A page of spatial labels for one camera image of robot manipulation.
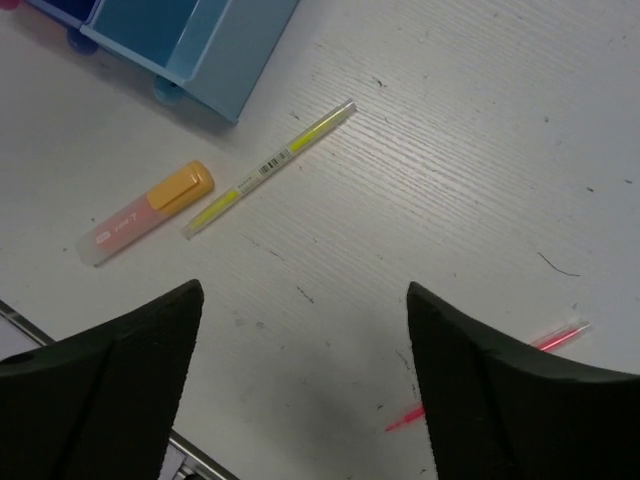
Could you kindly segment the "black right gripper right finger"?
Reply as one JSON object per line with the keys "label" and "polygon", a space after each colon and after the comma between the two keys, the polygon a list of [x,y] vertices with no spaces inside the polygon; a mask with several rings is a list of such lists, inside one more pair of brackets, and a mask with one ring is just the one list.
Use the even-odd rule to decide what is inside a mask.
{"label": "black right gripper right finger", "polygon": [[439,478],[638,478],[638,375],[545,353],[416,282],[407,313]]}

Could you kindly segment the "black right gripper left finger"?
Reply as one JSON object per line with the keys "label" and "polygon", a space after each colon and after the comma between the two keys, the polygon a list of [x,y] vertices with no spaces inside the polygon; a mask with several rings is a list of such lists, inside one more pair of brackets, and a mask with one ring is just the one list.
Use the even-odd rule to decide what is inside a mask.
{"label": "black right gripper left finger", "polygon": [[1,362],[4,479],[156,479],[200,326],[190,280]]}

